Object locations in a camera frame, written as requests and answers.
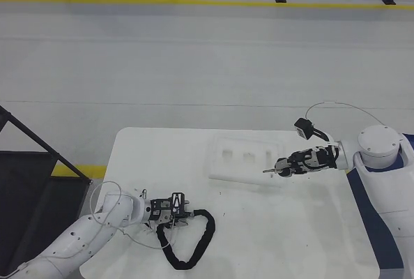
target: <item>white table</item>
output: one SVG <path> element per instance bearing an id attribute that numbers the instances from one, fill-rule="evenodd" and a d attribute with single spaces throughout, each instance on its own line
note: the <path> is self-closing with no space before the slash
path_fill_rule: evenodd
<path id="1" fill-rule="evenodd" d="M 342 171 L 326 170 L 280 179 L 279 188 L 208 178 L 206 154 L 215 135 L 261 137 L 284 144 L 286 156 L 323 144 L 295 132 L 125 128 L 118 132 L 105 180 L 148 198 L 185 193 L 190 210 L 207 209 L 216 233 L 199 263 L 175 271 L 161 250 L 132 243 L 119 232 L 80 271 L 93 278 L 378 278 L 379 268 Z M 105 193 L 116 190 L 105 184 Z M 203 217 L 178 229 L 174 252 L 188 260 L 205 229 Z M 127 232 L 159 246 L 144 225 Z"/>

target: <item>white foam tray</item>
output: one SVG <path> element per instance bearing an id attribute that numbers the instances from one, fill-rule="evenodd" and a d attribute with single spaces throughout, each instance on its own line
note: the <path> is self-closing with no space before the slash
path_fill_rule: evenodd
<path id="1" fill-rule="evenodd" d="M 210 146 L 210 179 L 234 181 L 260 186 L 281 186 L 279 176 L 263 173 L 272 169 L 283 154 L 283 144 L 253 137 L 218 135 Z"/>

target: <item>black frame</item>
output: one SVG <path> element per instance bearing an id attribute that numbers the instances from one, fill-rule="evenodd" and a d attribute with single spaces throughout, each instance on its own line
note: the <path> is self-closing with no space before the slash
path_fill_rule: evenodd
<path id="1" fill-rule="evenodd" d="M 35 134 L 32 130 L 27 128 L 20 120 L 18 120 L 10 112 L 8 112 L 6 109 L 0 106 L 0 132 L 3 129 L 4 125 L 7 123 L 7 121 L 11 122 L 15 127 L 20 129 L 24 134 L 29 136 L 33 141 L 39 144 L 42 148 L 44 148 L 48 153 L 50 153 L 58 161 L 62 162 L 66 167 L 71 169 L 81 179 L 85 180 L 85 182 L 87 182 L 88 184 L 92 182 L 90 178 L 88 178 L 81 171 L 79 171 L 73 164 L 71 164 L 62 155 L 60 155 L 60 153 L 55 151 L 55 149 L 53 149 L 44 140 L 42 140 L 39 136 L 37 136 L 37 134 Z"/>

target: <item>electrical cord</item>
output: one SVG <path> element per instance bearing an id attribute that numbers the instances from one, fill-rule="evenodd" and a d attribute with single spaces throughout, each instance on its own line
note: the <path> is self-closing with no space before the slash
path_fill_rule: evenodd
<path id="1" fill-rule="evenodd" d="M 349 107 L 353 107 L 353 108 L 355 108 L 355 109 L 358 109 L 358 110 L 363 111 L 364 113 L 368 114 L 369 116 L 371 116 L 371 117 L 373 117 L 375 120 L 377 120 L 380 124 L 385 125 L 385 124 L 384 124 L 382 121 L 380 121 L 377 117 L 375 117 L 373 114 L 370 114 L 370 113 L 369 113 L 369 112 L 367 112 L 366 110 L 361 109 L 360 107 L 356 107 L 355 105 L 350 105 L 350 104 L 347 104 L 347 103 L 341 103 L 341 102 L 319 102 L 319 103 L 317 103 L 317 104 L 314 104 L 314 105 L 310 106 L 310 107 L 307 109 L 307 111 L 306 111 L 306 113 L 305 113 L 305 118 L 307 119 L 307 113 L 311 110 L 311 108 L 316 107 L 317 105 L 321 105 L 321 104 L 337 104 L 337 105 L 347 105 L 347 106 L 349 106 Z"/>
<path id="2" fill-rule="evenodd" d="M 171 225 L 171 231 L 170 231 L 170 241 L 168 241 L 168 243 L 165 246 L 162 247 L 153 247 L 153 246 L 148 246 L 146 244 L 140 243 L 137 240 L 135 240 L 134 238 L 132 238 L 129 234 L 125 233 L 123 231 L 123 229 L 119 229 L 118 227 L 115 227 L 118 231 L 120 231 L 124 236 L 128 236 L 129 239 L 131 239 L 132 242 L 137 243 L 139 245 L 142 245 L 144 247 L 150 248 L 150 249 L 156 249 L 156 250 L 162 250 L 164 248 L 166 248 L 167 246 L 170 245 L 171 240 L 173 239 L 173 229 L 174 229 L 174 221 L 175 219 L 173 219 L 173 224 Z"/>
<path id="3" fill-rule="evenodd" d="M 15 270 L 14 270 L 11 274 L 6 275 L 6 276 L 0 276 L 0 278 L 2 278 L 2 279 L 9 278 L 9 277 L 11 277 L 13 274 L 17 273 L 18 271 L 20 271 L 20 270 L 19 270 L 19 269 L 15 269 Z"/>

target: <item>black cable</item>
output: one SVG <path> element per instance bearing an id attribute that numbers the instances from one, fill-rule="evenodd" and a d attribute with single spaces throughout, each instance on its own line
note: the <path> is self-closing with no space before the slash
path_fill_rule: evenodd
<path id="1" fill-rule="evenodd" d="M 163 247 L 162 251 L 164 251 L 165 257 L 176 270 L 192 269 L 193 266 L 195 266 L 198 263 L 198 261 L 201 259 L 202 255 L 206 251 L 208 244 L 212 240 L 213 234 L 216 230 L 215 219 L 207 210 L 198 209 L 193 211 L 193 214 L 194 216 L 204 216 L 205 218 L 207 218 L 207 224 L 206 231 L 202 235 L 201 240 L 199 240 L 198 244 L 196 245 L 193 255 L 188 260 L 188 262 L 180 261 L 173 253 L 173 249 L 171 248 L 171 245 L 168 244 L 169 242 L 164 234 L 164 227 L 166 224 L 158 225 L 158 229 L 156 231 L 160 245 Z"/>

